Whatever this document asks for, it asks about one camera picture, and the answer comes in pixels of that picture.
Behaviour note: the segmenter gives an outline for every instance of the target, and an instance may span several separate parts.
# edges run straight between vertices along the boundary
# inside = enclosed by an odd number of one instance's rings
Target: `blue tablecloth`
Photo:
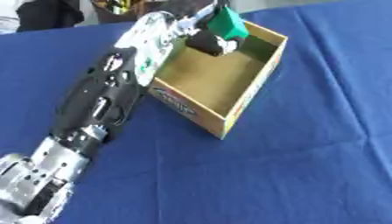
[[[264,10],[281,66],[220,141],[148,96],[56,223],[392,223],[392,2]],[[130,24],[0,37],[0,152],[29,155]]]

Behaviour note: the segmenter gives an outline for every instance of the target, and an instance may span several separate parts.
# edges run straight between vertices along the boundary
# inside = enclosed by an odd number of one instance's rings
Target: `cardboard box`
[[[250,36],[240,51],[212,57],[184,46],[158,72],[150,93],[219,138],[274,71],[287,37],[246,22]]]

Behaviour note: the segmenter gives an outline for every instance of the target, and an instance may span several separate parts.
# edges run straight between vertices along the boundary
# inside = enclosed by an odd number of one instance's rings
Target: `blue fabric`
[[[391,7],[245,15],[290,41],[227,139],[147,97],[57,223],[392,223]],[[30,154],[63,93],[129,27],[0,37],[0,152]]]

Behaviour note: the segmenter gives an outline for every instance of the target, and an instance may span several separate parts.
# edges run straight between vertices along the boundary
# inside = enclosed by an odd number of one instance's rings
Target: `green object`
[[[230,10],[228,7],[223,8],[219,14],[208,23],[208,29],[225,40],[234,37],[245,39],[249,35],[249,31],[245,27],[240,15],[235,11]]]

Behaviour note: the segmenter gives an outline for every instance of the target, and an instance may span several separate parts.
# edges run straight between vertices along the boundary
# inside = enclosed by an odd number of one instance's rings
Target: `silver metal part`
[[[0,159],[0,224],[48,223],[72,195],[74,181],[86,169],[89,160],[47,137],[31,158],[11,154]],[[46,188],[46,205],[39,213],[26,209]]]
[[[106,132],[106,130],[103,127],[97,125],[89,125],[88,127],[81,128],[81,129],[86,134],[95,138],[98,141],[102,141],[103,138],[105,138],[105,136],[108,134],[108,132]]]

